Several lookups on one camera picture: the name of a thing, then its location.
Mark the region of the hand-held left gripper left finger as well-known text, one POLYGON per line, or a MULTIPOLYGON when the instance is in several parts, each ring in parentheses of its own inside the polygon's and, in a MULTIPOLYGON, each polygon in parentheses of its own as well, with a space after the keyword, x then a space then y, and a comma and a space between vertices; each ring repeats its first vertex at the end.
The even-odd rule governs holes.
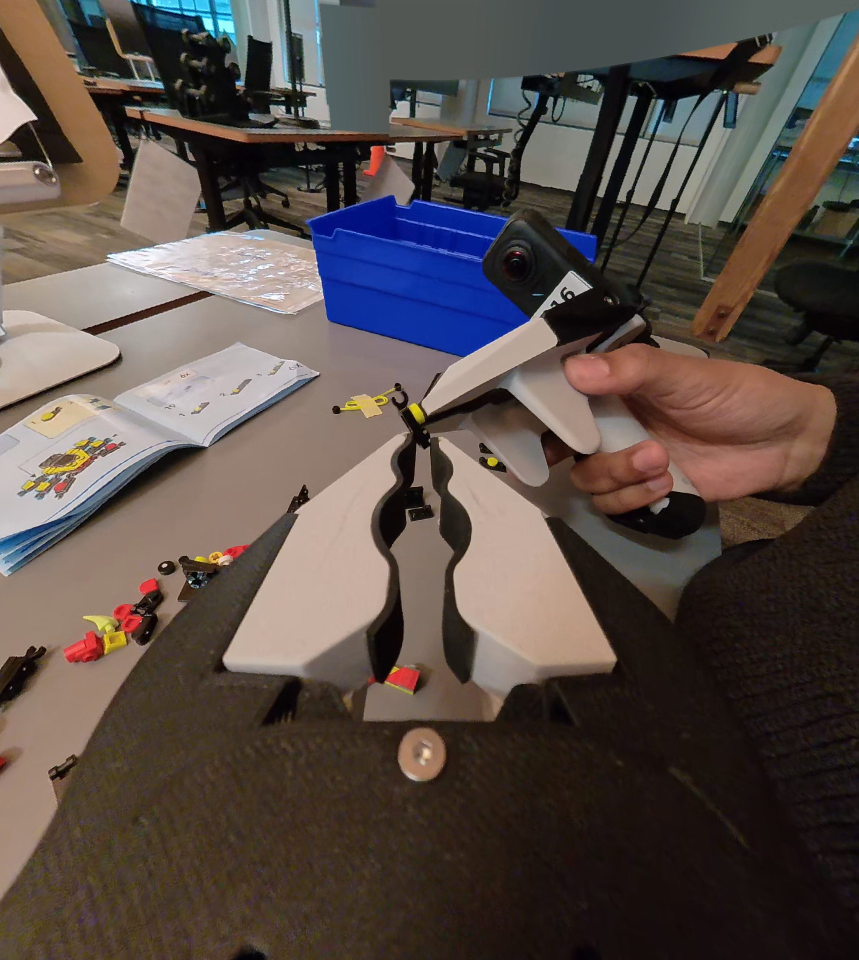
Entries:
POLYGON ((227 670, 356 690, 402 649, 399 568, 416 441, 391 438, 295 513, 224 656, 227 670))

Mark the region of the white paper sheet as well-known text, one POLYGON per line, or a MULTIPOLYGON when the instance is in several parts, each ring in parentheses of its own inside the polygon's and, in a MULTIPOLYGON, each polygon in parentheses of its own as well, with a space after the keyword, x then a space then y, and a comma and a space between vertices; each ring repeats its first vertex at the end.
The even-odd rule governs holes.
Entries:
POLYGON ((128 181, 121 227, 155 244, 183 240, 200 193, 192 164, 156 142, 143 141, 128 181))
POLYGON ((375 174, 360 195, 362 203, 391 198, 399 206, 407 206, 413 199, 415 185, 412 178, 390 154, 385 154, 375 174))

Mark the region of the tan framed panel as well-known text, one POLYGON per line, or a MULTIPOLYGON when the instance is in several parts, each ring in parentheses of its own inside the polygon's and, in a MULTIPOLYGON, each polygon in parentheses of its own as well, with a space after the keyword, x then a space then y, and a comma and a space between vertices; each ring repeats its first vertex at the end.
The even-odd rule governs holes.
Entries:
POLYGON ((77 163, 54 163, 61 183, 60 198, 18 204, 8 211, 86 207, 100 202, 119 180, 117 147, 56 31, 35 1, 0 1, 0 30, 79 157, 77 163))

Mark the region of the wooden topped desk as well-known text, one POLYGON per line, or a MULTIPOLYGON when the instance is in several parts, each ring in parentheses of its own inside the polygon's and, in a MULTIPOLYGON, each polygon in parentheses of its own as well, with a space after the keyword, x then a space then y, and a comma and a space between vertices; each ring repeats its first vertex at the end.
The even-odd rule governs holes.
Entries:
POLYGON ((211 233, 226 231, 244 222, 244 215, 227 217, 220 192, 220 173, 235 165, 258 174, 273 168, 321 166, 325 172, 327 211, 350 207, 359 201, 357 163, 369 157, 373 146, 412 143, 413 186, 421 199, 432 196, 435 155, 431 145, 466 138, 454 127, 420 126, 408 118, 390 124, 388 132, 365 133, 331 128, 297 126, 226 126, 181 115, 169 108, 125 108, 133 119, 165 130, 190 151, 211 233))

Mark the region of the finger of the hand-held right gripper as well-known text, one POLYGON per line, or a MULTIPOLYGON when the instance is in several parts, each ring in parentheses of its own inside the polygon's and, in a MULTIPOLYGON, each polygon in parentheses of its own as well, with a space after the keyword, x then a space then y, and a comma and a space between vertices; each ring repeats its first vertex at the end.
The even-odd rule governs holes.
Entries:
POLYGON ((498 389, 508 374, 559 346, 543 318, 532 318, 450 364, 422 399, 422 415, 434 418, 498 389))
POLYGON ((466 390, 439 410, 427 413, 428 431, 460 429, 459 424, 468 416, 489 406, 504 406, 517 402, 517 398, 505 387, 500 378, 483 381, 466 390))

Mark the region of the blue plastic bin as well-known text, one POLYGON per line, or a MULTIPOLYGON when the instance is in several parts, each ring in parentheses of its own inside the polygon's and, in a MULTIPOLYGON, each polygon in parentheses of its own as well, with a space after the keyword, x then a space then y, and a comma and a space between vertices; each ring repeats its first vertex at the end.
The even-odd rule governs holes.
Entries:
POLYGON ((506 218, 391 196, 307 222, 327 318, 464 356, 523 324, 525 314, 484 276, 506 218))

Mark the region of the lego instruction booklet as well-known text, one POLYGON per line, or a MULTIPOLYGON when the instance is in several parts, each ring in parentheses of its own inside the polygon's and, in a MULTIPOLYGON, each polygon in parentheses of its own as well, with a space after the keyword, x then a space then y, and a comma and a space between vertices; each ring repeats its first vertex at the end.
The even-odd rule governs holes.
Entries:
POLYGON ((0 434, 0 573, 48 550, 167 454, 211 447, 317 377, 238 342, 114 399, 44 404, 0 434))

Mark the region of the black knit sweater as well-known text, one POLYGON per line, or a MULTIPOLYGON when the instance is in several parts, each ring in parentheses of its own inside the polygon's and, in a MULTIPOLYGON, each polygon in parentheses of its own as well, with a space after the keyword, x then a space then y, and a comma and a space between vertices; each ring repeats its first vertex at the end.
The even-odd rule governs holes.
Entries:
POLYGON ((859 423, 837 426, 795 527, 707 565, 677 616, 783 811, 859 924, 859 423))

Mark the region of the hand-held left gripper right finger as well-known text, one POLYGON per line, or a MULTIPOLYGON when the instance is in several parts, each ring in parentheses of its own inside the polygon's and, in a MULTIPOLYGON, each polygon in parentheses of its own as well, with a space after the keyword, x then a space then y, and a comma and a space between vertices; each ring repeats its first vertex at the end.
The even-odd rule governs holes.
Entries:
POLYGON ((451 549, 442 638, 462 683, 520 685, 610 673, 616 654, 561 547, 564 522, 446 438, 430 445, 440 534, 451 549))

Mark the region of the wooden post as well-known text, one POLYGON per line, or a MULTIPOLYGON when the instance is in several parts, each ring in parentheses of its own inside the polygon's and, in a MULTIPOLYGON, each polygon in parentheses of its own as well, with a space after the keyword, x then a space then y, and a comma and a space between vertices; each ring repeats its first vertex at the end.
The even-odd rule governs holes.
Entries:
POLYGON ((859 33, 733 252, 689 332, 723 341, 859 131, 859 33))

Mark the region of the black office chair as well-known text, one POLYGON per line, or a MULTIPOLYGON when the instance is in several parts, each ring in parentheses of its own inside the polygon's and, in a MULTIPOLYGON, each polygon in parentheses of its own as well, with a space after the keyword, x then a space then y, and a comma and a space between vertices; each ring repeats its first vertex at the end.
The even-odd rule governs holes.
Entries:
POLYGON ((778 298, 801 316, 801 325, 789 342, 797 346, 813 332, 824 339, 806 360, 797 365, 772 363, 773 370, 813 373, 836 343, 859 343, 859 271, 829 263, 796 262, 777 271, 774 288, 778 298))
MULTIPOLYGON (((248 35, 246 44, 246 67, 244 90, 235 91, 233 97, 225 97, 221 104, 219 122, 239 129, 271 129, 277 119, 270 115, 269 88, 271 81, 272 45, 269 41, 256 39, 248 35)), ((260 180, 260 167, 253 160, 253 154, 237 152, 234 155, 236 181, 242 191, 242 220, 252 228, 268 225, 287 230, 296 230, 296 226, 274 214, 263 210, 260 199, 270 194, 281 198, 282 206, 291 205, 289 196, 283 191, 265 186, 260 180)))

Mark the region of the black standing desk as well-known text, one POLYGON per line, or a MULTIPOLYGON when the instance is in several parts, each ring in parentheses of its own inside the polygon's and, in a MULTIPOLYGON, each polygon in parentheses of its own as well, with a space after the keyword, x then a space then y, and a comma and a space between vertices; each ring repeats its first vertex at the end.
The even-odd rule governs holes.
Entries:
POLYGON ((599 209, 591 225, 590 233, 602 242, 608 230, 620 191, 628 174, 637 141, 643 132, 652 104, 659 101, 662 105, 657 115, 657 125, 663 121, 666 110, 680 100, 696 97, 683 129, 671 149, 670 157, 663 168, 663 174, 657 181, 650 200, 640 219, 646 222, 655 210, 666 180, 673 167, 676 154, 682 141, 682 134, 693 118, 699 106, 713 93, 718 99, 711 119, 697 147, 696 155, 685 174, 677 197, 670 203, 670 210, 657 238, 657 246, 662 241, 669 219, 676 212, 683 190, 686 188, 703 151, 712 127, 720 115, 727 100, 737 94, 739 85, 755 82, 779 58, 779 51, 767 53, 771 48, 773 35, 762 34, 736 43, 719 44, 697 51, 656 57, 629 64, 619 64, 604 68, 591 68, 580 74, 569 71, 558 74, 524 76, 520 89, 526 94, 535 94, 528 119, 519 131, 515 146, 510 152, 505 187, 502 195, 506 207, 519 195, 521 166, 524 151, 532 138, 540 120, 560 99, 590 102, 588 87, 580 83, 580 77, 590 77, 602 86, 602 101, 597 116, 591 146, 580 174, 570 209, 567 214, 566 229, 586 232, 590 214, 600 195, 604 170, 615 142, 618 126, 630 95, 635 104, 629 118, 622 142, 616 155, 613 169, 607 180, 605 191, 601 195, 599 209))

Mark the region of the pile of lego pieces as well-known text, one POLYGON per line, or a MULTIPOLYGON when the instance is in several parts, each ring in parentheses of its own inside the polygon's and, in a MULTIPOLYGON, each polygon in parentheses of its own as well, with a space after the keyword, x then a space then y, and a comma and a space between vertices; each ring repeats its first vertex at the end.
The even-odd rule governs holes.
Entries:
MULTIPOLYGON (((161 576, 169 576, 177 570, 183 572, 185 582, 179 600, 189 601, 243 555, 248 545, 231 546, 224 551, 215 551, 207 556, 191 558, 183 556, 178 561, 165 560, 158 566, 161 576)), ((140 599, 135 604, 117 606, 112 614, 91 615, 86 620, 92 625, 84 637, 63 649, 63 657, 70 664, 88 664, 99 661, 127 645, 144 646, 153 637, 158 626, 158 609, 164 594, 157 578, 139 585, 140 599)), ((11 655, 0 667, 0 708, 19 696, 36 672, 39 662, 47 653, 42 646, 30 646, 22 654, 11 655)), ((0 771, 6 760, 0 755, 0 771)))

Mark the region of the person's right hand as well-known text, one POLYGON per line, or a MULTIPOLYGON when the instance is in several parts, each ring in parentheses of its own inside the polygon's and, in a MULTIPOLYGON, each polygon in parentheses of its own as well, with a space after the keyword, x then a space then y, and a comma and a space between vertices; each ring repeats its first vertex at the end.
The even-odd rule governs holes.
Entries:
POLYGON ((821 385, 641 343, 573 355, 564 371, 589 397, 620 397, 651 436, 572 467, 573 485, 604 515, 666 497, 670 462, 707 502, 790 494, 817 471, 837 419, 837 402, 821 385))

